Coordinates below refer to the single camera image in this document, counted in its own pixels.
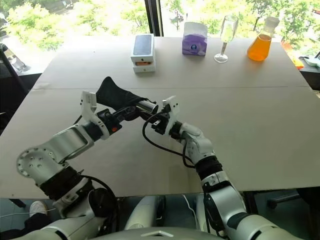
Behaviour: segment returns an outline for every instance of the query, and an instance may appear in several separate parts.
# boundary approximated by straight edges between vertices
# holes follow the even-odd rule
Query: sneaker
[[[48,207],[43,201],[34,201],[30,206],[29,216],[32,217],[35,214],[48,215],[47,210],[48,210]]]

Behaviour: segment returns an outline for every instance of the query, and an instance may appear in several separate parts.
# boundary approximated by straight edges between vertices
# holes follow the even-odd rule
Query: white table
[[[16,157],[69,127],[80,113],[82,90],[95,92],[106,76],[122,88],[156,100],[176,95],[181,122],[200,127],[240,191],[313,187],[320,184],[320,99],[310,90],[279,43],[263,63],[245,55],[250,39],[227,46],[219,64],[219,39],[205,57],[183,56],[180,38],[156,38],[155,73],[135,75],[131,43],[88,37],[64,47],[41,75],[0,137],[0,197],[43,198],[31,179],[16,172]],[[70,164],[105,181],[117,196],[195,193],[199,177],[180,157],[142,137],[143,121],[124,122]],[[160,145],[181,151],[172,139],[148,129]]]

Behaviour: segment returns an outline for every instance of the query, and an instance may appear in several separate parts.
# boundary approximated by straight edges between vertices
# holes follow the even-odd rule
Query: champagne flute
[[[214,56],[214,60],[218,63],[225,63],[228,61],[228,56],[225,55],[225,50],[227,43],[231,42],[234,39],[234,36],[237,31],[239,18],[233,15],[227,15],[223,19],[221,26],[221,35],[220,38],[223,41],[221,53],[218,53]]]

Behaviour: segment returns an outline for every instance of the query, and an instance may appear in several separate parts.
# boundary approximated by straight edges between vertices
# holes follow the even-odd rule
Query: window
[[[69,39],[150,32],[144,0],[1,0],[0,24],[0,41],[30,71]]]
[[[182,37],[185,22],[206,24],[208,36],[219,37],[224,16],[239,17],[238,38],[254,38],[266,16],[278,17],[274,38],[299,56],[320,50],[319,0],[161,0],[163,34]]]

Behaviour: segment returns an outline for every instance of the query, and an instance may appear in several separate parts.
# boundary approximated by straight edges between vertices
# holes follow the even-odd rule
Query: orange liquid
[[[271,37],[260,34],[248,48],[247,55],[254,61],[263,61],[268,57]]]

